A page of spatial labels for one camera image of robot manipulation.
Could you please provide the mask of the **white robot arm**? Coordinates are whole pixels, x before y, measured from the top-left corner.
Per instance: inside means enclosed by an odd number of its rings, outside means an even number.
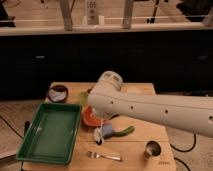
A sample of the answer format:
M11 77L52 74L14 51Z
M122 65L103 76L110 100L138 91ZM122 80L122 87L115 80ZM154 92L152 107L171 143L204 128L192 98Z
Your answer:
M122 77L105 71L88 95L99 117L121 114L213 137L213 97L141 95L122 92Z

